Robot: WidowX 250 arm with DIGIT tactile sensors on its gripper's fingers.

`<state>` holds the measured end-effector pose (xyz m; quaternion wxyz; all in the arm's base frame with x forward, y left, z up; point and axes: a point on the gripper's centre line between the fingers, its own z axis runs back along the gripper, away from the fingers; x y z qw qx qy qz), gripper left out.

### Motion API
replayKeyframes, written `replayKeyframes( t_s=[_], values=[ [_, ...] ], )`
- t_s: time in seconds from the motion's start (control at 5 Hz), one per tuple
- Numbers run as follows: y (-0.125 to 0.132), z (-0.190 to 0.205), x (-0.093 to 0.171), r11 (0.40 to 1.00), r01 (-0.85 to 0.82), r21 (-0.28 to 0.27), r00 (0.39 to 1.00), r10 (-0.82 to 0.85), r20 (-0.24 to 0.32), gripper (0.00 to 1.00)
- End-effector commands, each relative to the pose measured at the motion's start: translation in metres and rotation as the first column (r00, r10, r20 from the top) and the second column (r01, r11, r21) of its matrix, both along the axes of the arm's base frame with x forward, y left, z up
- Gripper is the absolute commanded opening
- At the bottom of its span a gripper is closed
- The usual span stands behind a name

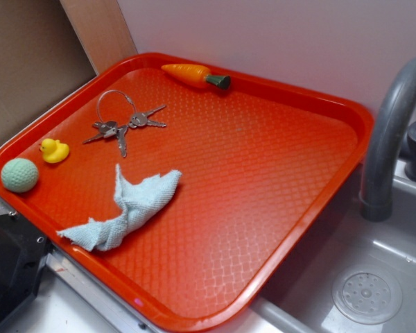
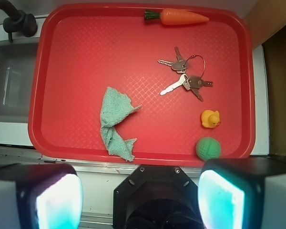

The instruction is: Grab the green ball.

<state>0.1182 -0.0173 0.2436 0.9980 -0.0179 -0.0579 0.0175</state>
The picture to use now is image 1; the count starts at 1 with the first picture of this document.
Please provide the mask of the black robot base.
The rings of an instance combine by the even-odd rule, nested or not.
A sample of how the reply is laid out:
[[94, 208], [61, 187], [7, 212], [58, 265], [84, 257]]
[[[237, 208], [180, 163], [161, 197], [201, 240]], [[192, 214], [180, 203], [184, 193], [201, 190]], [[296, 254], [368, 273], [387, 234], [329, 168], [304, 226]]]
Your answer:
[[0, 215], [0, 329], [37, 297], [50, 242], [22, 215]]

